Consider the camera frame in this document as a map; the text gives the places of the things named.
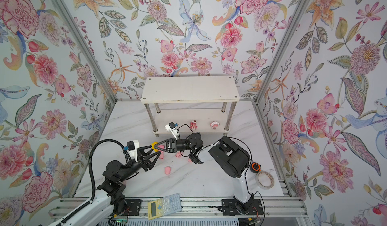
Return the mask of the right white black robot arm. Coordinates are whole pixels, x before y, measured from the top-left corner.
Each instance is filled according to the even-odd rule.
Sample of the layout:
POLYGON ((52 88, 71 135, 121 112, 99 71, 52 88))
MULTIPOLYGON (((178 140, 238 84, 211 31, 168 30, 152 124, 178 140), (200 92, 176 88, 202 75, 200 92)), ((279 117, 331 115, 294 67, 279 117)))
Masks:
POLYGON ((236 138, 221 137, 205 146, 200 133, 192 133, 185 139, 171 138, 154 145, 154 150, 176 153, 189 150, 188 158, 194 164, 214 160, 232 178, 234 196, 222 199, 219 210, 225 216, 263 216, 264 206, 260 199, 249 191, 247 171, 253 164, 251 154, 236 143, 236 138))

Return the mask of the pink bear with yellow flower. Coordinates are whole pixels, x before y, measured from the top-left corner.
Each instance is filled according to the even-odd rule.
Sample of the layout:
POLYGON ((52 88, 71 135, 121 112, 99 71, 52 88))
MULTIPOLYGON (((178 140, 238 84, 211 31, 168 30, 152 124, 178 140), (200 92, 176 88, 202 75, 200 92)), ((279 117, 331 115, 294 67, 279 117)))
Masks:
POLYGON ((152 144, 151 144, 151 147, 152 147, 152 149, 153 149, 155 152, 161 151, 161 152, 163 153, 164 150, 165 150, 165 145, 164 145, 164 144, 157 143, 157 142, 152 143, 152 144))

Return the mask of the yellow blue calculator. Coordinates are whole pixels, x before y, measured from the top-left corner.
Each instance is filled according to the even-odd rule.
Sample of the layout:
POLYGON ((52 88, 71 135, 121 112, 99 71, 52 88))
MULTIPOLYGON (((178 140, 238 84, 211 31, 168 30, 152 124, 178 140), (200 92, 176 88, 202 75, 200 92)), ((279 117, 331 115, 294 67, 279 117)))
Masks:
POLYGON ((172 194, 147 204, 148 220, 168 216, 182 211, 180 194, 172 194))

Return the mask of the pink white round figurine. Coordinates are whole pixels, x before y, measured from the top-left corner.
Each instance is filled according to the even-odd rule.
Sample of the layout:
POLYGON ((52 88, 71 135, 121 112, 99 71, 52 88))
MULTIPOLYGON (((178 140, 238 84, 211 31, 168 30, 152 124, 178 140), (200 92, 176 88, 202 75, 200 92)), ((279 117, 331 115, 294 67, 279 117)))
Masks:
POLYGON ((219 127, 220 123, 217 121, 213 121, 210 126, 213 130, 216 130, 219 127))

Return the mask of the clear tape roll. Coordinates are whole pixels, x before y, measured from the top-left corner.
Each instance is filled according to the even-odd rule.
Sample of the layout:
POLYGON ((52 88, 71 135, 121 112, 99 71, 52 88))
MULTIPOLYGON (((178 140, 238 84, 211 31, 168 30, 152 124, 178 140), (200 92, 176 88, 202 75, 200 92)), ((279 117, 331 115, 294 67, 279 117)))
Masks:
POLYGON ((256 175, 257 185, 264 190, 269 190, 274 187, 274 177, 267 171, 260 171, 256 175))

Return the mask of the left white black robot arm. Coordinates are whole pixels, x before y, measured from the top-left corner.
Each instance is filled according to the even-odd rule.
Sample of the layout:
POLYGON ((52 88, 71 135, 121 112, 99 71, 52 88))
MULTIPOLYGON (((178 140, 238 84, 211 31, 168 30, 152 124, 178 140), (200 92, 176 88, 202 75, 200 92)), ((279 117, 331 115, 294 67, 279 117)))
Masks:
POLYGON ((161 155, 151 146, 137 149, 137 159, 128 150, 124 150, 126 164, 113 160, 103 172, 104 181, 101 185, 92 184, 92 195, 83 204, 76 207, 66 216, 51 223, 52 226, 97 226, 109 217, 123 214, 129 206, 124 196, 126 180, 132 178, 140 170, 151 170, 161 155))

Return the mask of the black orange tape measure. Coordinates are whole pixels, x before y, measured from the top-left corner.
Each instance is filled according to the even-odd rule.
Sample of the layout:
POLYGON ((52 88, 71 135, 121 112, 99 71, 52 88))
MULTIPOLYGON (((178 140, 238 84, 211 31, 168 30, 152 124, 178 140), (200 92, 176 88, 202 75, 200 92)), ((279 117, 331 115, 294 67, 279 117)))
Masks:
POLYGON ((250 171, 254 174, 259 173, 261 171, 261 165, 257 162, 252 162, 252 164, 250 165, 250 171))

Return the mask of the white two-tier shelf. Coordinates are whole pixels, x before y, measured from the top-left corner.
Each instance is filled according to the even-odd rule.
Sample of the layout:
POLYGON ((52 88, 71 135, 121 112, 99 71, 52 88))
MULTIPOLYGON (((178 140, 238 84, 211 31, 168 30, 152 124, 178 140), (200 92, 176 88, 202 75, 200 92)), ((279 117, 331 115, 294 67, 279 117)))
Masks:
POLYGON ((197 122, 197 132, 226 135, 239 100, 237 85, 231 76, 150 77, 141 98, 156 136, 170 134, 165 126, 171 122, 179 125, 181 133, 190 133, 193 120, 197 122), (221 104, 222 107, 162 110, 161 104, 221 104), (216 130, 210 126, 213 121, 220 123, 216 130))

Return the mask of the dark pink strawberry bear toy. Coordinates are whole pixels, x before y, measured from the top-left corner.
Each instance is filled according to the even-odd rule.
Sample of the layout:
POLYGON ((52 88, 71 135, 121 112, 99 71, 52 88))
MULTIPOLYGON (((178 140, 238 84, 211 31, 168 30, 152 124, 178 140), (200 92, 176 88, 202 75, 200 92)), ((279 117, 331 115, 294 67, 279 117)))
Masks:
POLYGON ((197 129, 197 122, 196 120, 191 121, 190 128, 194 131, 197 129))

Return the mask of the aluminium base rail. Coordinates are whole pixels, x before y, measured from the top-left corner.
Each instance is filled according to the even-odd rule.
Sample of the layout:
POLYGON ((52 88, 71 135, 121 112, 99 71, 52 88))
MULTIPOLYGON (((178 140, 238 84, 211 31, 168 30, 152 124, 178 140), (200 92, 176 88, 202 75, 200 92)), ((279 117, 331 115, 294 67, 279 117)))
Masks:
MULTIPOLYGON (((148 202, 156 200, 155 197, 141 198, 141 205, 138 206, 139 214, 128 216, 129 219, 147 219, 148 202)), ((221 197, 182 197, 182 211, 166 216, 167 218, 223 218, 220 211, 222 206, 221 197)), ((58 220, 77 206, 82 204, 85 198, 60 199, 48 215, 52 220, 58 220)), ((263 218, 307 218, 307 210, 300 198, 297 197, 263 197, 261 206, 255 206, 255 209, 261 209, 265 215, 263 218)))

